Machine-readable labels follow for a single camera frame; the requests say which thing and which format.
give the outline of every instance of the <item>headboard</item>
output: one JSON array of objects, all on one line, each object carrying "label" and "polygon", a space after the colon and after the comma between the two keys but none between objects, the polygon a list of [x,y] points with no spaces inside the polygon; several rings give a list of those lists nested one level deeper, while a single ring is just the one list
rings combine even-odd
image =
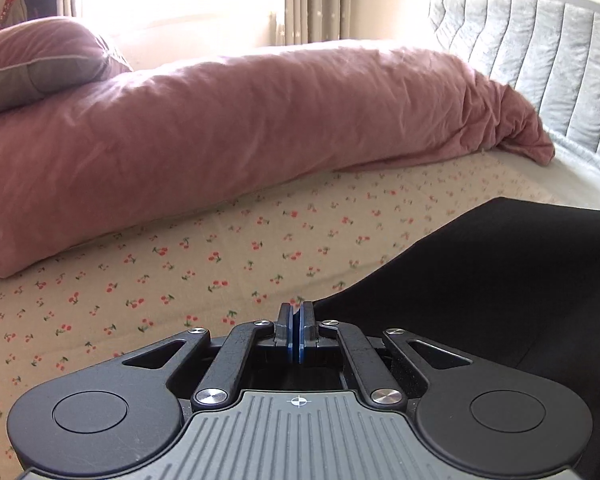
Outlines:
[{"label": "headboard", "polygon": [[515,88],[554,141],[600,162],[600,4],[431,0],[429,20],[443,49]]}]

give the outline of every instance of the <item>black fabric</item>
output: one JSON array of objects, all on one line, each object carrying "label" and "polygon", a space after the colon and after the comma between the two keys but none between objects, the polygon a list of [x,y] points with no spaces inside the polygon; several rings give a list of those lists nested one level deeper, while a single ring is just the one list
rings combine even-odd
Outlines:
[{"label": "black fabric", "polygon": [[314,305],[571,388],[594,419],[577,471],[600,479],[600,211],[498,198]]}]

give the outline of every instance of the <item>metal screw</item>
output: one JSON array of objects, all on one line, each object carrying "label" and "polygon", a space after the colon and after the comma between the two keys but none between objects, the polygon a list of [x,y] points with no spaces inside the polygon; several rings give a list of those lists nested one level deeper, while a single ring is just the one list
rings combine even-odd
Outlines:
[{"label": "metal screw", "polygon": [[196,393],[196,400],[201,404],[220,404],[227,400],[227,392],[218,388],[207,388]]},{"label": "metal screw", "polygon": [[395,404],[402,400],[402,394],[392,388],[380,388],[371,393],[371,400],[377,404]]}]

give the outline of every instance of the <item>rolled pink comforter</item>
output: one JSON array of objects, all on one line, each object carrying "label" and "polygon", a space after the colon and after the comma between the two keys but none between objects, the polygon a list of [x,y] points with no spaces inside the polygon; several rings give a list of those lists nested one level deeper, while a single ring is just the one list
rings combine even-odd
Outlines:
[{"label": "rolled pink comforter", "polygon": [[341,41],[121,74],[0,114],[0,277],[303,174],[496,145],[554,156],[520,94],[428,50]]}]

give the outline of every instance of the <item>white crosshair symbol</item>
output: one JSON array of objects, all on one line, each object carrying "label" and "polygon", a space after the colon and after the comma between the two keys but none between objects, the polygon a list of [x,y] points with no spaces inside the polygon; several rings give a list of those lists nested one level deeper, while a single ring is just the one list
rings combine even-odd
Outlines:
[{"label": "white crosshair symbol", "polygon": [[294,406],[297,406],[298,408],[300,408],[301,406],[304,406],[306,403],[311,402],[310,400],[306,400],[304,397],[294,397],[291,400],[288,400],[287,402],[291,402]]}]

